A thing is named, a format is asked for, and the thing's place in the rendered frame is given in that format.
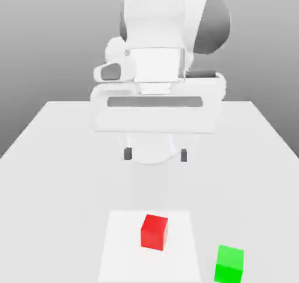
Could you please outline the small red cube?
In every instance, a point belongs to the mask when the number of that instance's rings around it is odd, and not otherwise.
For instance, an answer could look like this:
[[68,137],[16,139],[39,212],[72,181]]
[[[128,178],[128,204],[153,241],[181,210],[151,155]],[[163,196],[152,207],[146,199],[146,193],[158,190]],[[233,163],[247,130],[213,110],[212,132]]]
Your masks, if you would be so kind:
[[140,230],[141,247],[163,251],[168,234],[168,218],[147,214]]

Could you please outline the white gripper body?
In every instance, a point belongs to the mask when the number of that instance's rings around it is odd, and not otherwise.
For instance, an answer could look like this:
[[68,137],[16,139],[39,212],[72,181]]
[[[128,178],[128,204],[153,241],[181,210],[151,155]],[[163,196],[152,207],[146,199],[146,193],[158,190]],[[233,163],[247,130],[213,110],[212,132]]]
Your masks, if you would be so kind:
[[96,131],[213,133],[226,94],[222,75],[177,82],[104,81],[91,93]]

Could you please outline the small green cube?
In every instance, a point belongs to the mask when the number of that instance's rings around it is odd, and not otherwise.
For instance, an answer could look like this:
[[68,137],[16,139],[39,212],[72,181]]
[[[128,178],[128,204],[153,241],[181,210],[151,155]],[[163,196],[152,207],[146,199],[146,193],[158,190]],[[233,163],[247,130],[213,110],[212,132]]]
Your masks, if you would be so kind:
[[219,245],[214,281],[217,283],[241,283],[244,267],[244,251]]

